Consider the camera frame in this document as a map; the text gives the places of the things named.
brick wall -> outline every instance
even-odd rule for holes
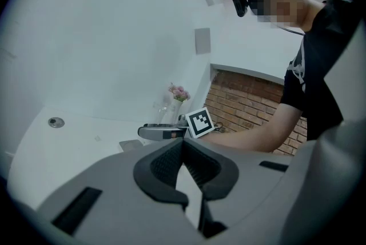
[[[221,132],[236,132],[261,126],[275,113],[283,86],[249,75],[220,71],[212,82],[206,106]],[[295,129],[275,154],[294,155],[307,139],[307,120],[300,118]]]

flower vase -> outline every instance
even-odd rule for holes
[[[172,103],[169,105],[168,110],[166,111],[164,117],[162,118],[162,124],[174,124],[177,121],[178,112],[180,107],[182,106],[181,101],[172,100]]]

curved white wall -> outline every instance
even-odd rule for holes
[[[1,18],[1,146],[44,106],[149,121],[169,82],[197,88],[194,14],[205,0],[11,0]]]

